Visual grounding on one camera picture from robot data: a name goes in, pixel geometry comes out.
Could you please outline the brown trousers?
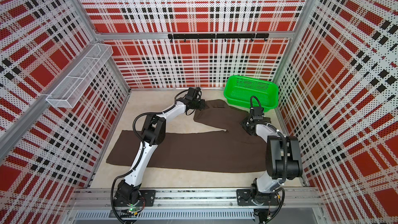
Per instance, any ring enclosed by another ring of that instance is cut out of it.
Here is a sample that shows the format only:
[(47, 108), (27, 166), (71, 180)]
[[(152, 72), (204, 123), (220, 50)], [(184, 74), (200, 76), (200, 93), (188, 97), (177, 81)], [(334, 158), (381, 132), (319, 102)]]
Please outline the brown trousers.
[(251, 173), (266, 170), (266, 142), (249, 135), (241, 126), (249, 113), (229, 106), (223, 100), (205, 102), (196, 111), (196, 123), (218, 128), (205, 133), (166, 133), (162, 120), (157, 126), (152, 115), (147, 116), (143, 130), (122, 131), (106, 159), (114, 166), (132, 166), (142, 144), (155, 148), (148, 166), (217, 173)]

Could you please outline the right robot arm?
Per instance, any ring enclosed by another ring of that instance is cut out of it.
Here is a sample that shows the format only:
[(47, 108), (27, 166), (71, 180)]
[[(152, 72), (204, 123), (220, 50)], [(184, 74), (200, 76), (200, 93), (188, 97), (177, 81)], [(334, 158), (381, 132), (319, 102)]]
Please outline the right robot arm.
[(251, 107), (249, 116), (241, 125), (252, 136), (266, 142), (265, 172), (255, 178), (250, 190), (238, 190), (239, 205), (279, 204), (277, 191), (285, 182), (301, 177), (303, 166), (297, 137), (286, 136), (265, 120), (263, 108)]

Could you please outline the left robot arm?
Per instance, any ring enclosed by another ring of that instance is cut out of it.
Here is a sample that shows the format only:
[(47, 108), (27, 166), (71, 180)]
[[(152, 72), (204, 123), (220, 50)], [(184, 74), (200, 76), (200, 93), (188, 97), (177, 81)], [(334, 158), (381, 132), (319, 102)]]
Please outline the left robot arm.
[(190, 87), (174, 97), (174, 103), (161, 112), (147, 112), (138, 115), (133, 123), (133, 132), (140, 145), (130, 170), (117, 176), (112, 185), (111, 197), (113, 206), (136, 206), (144, 202), (140, 193), (144, 172), (149, 161), (164, 141), (167, 121), (171, 121), (188, 110), (203, 110), (205, 100), (199, 87)]

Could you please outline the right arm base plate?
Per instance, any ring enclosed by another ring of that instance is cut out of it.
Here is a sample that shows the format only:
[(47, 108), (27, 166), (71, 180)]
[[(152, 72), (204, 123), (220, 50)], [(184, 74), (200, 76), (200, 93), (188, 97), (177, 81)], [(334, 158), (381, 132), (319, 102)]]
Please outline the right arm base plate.
[(236, 191), (238, 206), (278, 206), (279, 198), (276, 193), (253, 193), (249, 189)]

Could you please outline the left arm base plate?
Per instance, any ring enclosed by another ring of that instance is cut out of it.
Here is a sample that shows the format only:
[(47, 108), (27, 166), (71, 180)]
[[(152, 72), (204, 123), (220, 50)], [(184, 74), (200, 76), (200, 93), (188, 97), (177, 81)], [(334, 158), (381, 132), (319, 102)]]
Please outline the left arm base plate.
[(155, 190), (135, 190), (132, 192), (118, 190), (113, 198), (113, 205), (115, 207), (153, 206), (155, 193)]

